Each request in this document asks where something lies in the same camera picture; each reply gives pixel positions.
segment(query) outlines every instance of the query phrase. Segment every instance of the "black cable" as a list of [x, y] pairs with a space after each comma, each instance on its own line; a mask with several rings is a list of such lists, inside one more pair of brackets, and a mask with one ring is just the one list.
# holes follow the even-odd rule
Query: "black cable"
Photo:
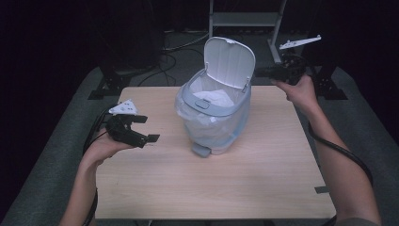
[[370, 172], [370, 170], [367, 168], [366, 164], [364, 164], [357, 156], [355, 156], [353, 153], [349, 152], [348, 150], [346, 150], [345, 148], [336, 145], [335, 143], [332, 143], [328, 140], [325, 140], [321, 137], [318, 137], [314, 132], [313, 129], [311, 128], [311, 124], [309, 123], [309, 133], [311, 135], [311, 137], [313, 137], [315, 140], [327, 145], [329, 148], [334, 149], [335, 151], [342, 153], [343, 155], [345, 155], [346, 157], [348, 157], [350, 160], [352, 160], [353, 162], [355, 162], [356, 164], [358, 164], [361, 169], [366, 173], [370, 184], [373, 185], [374, 180], [373, 180], [373, 175]]
[[198, 50], [196, 50], [196, 49], [191, 49], [191, 48], [187, 48], [187, 49], [185, 49], [185, 48], [180, 48], [180, 49], [176, 49], [176, 50], [167, 50], [167, 51], [165, 51], [165, 53], [171, 54], [171, 53], [175, 53], [175, 52], [183, 51], [183, 50], [196, 52], [196, 53], [198, 53], [198, 54], [203, 58], [203, 53], [202, 53], [202, 52], [200, 52], [200, 51], [198, 51]]
[[102, 134], [98, 135], [96, 138], [94, 138], [94, 139], [90, 142], [90, 145], [89, 145], [89, 146], [91, 146], [91, 144], [93, 144], [94, 141], [96, 141], [98, 138], [104, 136], [106, 133], [108, 133], [108, 132], [105, 131], [105, 132], [103, 132]]
[[172, 79], [175, 80], [175, 78], [172, 77], [172, 76], [170, 76], [170, 75], [168, 75], [168, 74], [166, 73], [166, 71], [172, 69], [172, 68], [176, 65], [176, 61], [177, 61], [177, 60], [176, 60], [176, 57], [171, 56], [171, 55], [168, 55], [168, 54], [165, 54], [165, 55], [166, 55], [167, 57], [171, 57], [171, 58], [173, 59], [172, 65], [169, 66], [169, 67], [166, 68], [166, 69], [162, 69], [161, 66], [158, 65], [160, 72], [152, 73], [152, 74], [148, 75], [147, 77], [145, 77], [143, 80], [141, 80], [141, 81], [138, 83], [138, 85], [137, 85], [138, 87], [140, 87], [145, 81], [147, 81], [148, 79], [150, 79], [151, 77], [153, 77], [153, 76], [155, 76], [155, 75], [157, 75], [157, 74], [159, 74], [159, 73], [163, 73], [163, 74], [167, 77], [167, 83], [168, 83], [168, 77], [171, 77]]
[[83, 223], [83, 226], [88, 226], [90, 224], [90, 222], [93, 220], [94, 214], [96, 213], [98, 200], [99, 200], [99, 196], [98, 196], [97, 189], [96, 189], [96, 194], [94, 196], [93, 204], [90, 207], [90, 211], [88, 212], [88, 217], [86, 218], [85, 222]]
[[111, 105], [111, 106], [107, 107], [106, 109], [104, 109], [100, 113], [100, 115], [97, 116], [97, 118], [94, 120], [94, 123], [91, 125], [90, 131], [88, 132], [88, 137], [85, 140], [85, 144], [83, 145], [83, 154], [85, 154], [88, 147], [90, 147], [90, 145], [92, 143], [91, 140], [93, 139], [94, 133], [96, 131], [100, 130], [100, 126], [104, 122], [104, 117], [107, 114], [108, 110], [114, 106], [116, 106], [116, 105]]
[[240, 2], [241, 2], [241, 0], [237, 0], [237, 1], [235, 2], [235, 5], [234, 5], [234, 7], [232, 7], [231, 12], [235, 11], [235, 8], [237, 8], [237, 6], [238, 6], [238, 4], [239, 4]]
[[181, 49], [181, 48], [184, 48], [184, 47], [186, 47], [186, 46], [195, 44], [195, 43], [197, 43], [197, 42], [199, 42], [199, 41], [201, 41], [201, 40], [203, 40], [203, 39], [205, 39], [205, 38], [207, 38], [207, 37], [209, 37], [209, 33], [206, 33], [204, 36], [199, 37], [199, 38], [196, 39], [196, 40], [192, 40], [192, 41], [190, 41], [190, 42], [188, 42], [188, 43], [186, 43], [186, 44], [179, 45], [179, 46], [176, 46], [176, 47], [166, 48], [165, 51], [173, 51], [173, 50]]

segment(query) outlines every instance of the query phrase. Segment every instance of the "controller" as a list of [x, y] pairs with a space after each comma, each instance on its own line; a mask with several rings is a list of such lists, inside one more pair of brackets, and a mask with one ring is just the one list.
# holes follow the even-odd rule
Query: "controller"
[[256, 77], [268, 77], [296, 85], [306, 71], [307, 62], [302, 56], [284, 54], [281, 56], [281, 64], [272, 67], [255, 70]]
[[106, 131], [114, 140], [143, 148], [147, 143], [154, 143], [160, 135], [144, 136], [133, 131], [130, 126], [133, 122], [145, 123], [147, 116], [139, 115], [115, 115], [106, 123]]

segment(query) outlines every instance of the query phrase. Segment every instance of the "trash can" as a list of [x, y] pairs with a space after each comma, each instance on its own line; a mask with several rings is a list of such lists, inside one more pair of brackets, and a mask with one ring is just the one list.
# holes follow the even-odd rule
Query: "trash can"
[[199, 156], [221, 154], [241, 134], [250, 107], [255, 56], [244, 44], [212, 37], [204, 47], [204, 69], [178, 91], [175, 110]]

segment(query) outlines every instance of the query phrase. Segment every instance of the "wooden table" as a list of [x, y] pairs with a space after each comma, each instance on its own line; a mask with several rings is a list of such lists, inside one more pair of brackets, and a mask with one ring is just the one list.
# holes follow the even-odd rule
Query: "wooden table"
[[178, 88], [126, 88], [148, 116], [133, 129], [160, 134], [98, 169], [96, 218], [331, 218], [335, 214], [293, 105], [275, 87], [252, 87], [247, 126], [227, 152], [201, 158], [176, 114]]

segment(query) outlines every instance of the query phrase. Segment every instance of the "white lid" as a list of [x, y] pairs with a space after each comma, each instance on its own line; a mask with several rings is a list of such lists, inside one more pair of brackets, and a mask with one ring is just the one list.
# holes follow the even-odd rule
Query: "white lid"
[[216, 81], [243, 89], [255, 69], [255, 55], [247, 46], [220, 37], [212, 37], [205, 43], [205, 70]]

